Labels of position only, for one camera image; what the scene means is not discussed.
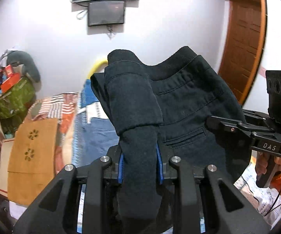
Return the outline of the striped orange blanket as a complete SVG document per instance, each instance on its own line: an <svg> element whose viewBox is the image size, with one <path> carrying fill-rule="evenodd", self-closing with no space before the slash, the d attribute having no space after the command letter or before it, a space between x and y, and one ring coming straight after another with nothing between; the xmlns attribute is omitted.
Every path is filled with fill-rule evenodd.
<svg viewBox="0 0 281 234"><path fill-rule="evenodd" d="M71 163L74 121L77 114L79 94L67 92L44 99L38 99L29 108L25 122L56 118L58 132L54 157L55 172Z"/></svg>

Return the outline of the folded blue jeans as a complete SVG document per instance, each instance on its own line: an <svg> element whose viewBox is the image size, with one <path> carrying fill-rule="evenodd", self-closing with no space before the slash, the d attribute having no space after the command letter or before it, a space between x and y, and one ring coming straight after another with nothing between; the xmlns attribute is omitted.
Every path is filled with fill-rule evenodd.
<svg viewBox="0 0 281 234"><path fill-rule="evenodd" d="M81 166L91 164L95 159L106 155L108 149L119 142L116 130L109 119L92 118L90 123L81 125L80 131L83 143Z"/></svg>

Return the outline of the grey plush pillow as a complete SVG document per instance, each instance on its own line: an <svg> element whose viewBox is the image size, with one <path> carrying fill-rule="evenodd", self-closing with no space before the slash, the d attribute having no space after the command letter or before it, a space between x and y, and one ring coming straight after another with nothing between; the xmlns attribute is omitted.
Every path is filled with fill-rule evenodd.
<svg viewBox="0 0 281 234"><path fill-rule="evenodd" d="M10 65L14 72L26 76L34 83L40 82L40 73L30 54L24 51L10 51L7 54L7 65Z"/></svg>

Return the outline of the blue patchwork bedspread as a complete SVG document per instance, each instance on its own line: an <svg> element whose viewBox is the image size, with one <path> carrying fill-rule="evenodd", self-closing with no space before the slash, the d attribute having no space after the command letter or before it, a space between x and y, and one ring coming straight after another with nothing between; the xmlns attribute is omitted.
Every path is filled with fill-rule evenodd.
<svg viewBox="0 0 281 234"><path fill-rule="evenodd" d="M72 142L72 159L71 162L80 167L80 157L83 148L81 140L81 125L90 123L92 118L108 119L105 114L101 103L96 98L91 88L91 81L87 79L79 93L79 100L77 102L78 111L74 121L74 133Z"/></svg>

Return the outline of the yellow curved headboard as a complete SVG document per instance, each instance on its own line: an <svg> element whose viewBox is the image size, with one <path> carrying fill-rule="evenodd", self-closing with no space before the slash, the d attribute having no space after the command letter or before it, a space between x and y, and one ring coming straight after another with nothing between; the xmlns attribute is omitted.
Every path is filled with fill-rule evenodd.
<svg viewBox="0 0 281 234"><path fill-rule="evenodd" d="M90 71L88 72L86 79L90 79L94 73L102 72L105 69L105 67L107 67L107 66L108 66L107 59L95 62L92 65Z"/></svg>

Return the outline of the orange box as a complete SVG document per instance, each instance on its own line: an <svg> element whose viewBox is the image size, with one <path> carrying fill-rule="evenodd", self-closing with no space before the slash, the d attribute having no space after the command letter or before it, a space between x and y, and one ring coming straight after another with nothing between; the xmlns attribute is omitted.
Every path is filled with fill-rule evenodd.
<svg viewBox="0 0 281 234"><path fill-rule="evenodd" d="M21 74L15 72L11 65L7 65L3 70L2 84L0 86L2 93L6 93L21 79Z"/></svg>

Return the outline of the green storage bag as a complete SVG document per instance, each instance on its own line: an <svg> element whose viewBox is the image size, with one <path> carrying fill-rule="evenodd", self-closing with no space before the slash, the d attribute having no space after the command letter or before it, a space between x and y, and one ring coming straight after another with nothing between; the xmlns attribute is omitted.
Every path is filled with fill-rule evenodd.
<svg viewBox="0 0 281 234"><path fill-rule="evenodd" d="M0 119L8 119L26 112L35 99L36 92L31 80L22 77L18 83L0 96Z"/></svg>

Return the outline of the small wall monitor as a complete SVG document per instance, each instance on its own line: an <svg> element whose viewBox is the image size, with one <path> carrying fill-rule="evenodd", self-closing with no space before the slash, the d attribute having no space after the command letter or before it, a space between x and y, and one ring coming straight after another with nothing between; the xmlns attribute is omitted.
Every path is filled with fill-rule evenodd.
<svg viewBox="0 0 281 234"><path fill-rule="evenodd" d="M117 25L125 22L125 1L91 2L87 9L87 25Z"/></svg>

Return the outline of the brown wooden door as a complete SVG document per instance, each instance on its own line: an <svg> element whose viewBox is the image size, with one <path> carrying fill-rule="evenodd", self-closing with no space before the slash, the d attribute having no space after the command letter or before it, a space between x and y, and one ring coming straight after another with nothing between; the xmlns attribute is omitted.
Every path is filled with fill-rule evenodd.
<svg viewBox="0 0 281 234"><path fill-rule="evenodd" d="M260 65L265 31L265 0L229 0L227 38L218 73L241 105Z"/></svg>

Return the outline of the wooden lap desk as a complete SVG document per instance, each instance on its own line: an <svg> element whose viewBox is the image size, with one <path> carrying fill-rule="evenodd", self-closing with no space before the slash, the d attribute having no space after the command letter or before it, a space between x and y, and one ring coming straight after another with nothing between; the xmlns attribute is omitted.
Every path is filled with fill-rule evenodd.
<svg viewBox="0 0 281 234"><path fill-rule="evenodd" d="M23 123L11 149L7 197L28 206L54 178L54 153L58 119Z"/></svg>

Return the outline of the black pants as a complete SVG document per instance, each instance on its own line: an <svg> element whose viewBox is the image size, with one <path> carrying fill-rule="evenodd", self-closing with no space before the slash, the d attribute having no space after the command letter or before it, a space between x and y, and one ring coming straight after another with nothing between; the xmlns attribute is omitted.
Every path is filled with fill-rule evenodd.
<svg viewBox="0 0 281 234"><path fill-rule="evenodd" d="M209 116L244 121L236 97L207 61L182 47L155 66L128 50L108 54L108 66L91 78L92 90L116 134L125 160L118 193L126 233L163 232L172 222L171 192L157 188L157 141L196 170L216 165L236 181L249 164L248 150L205 126Z"/></svg>

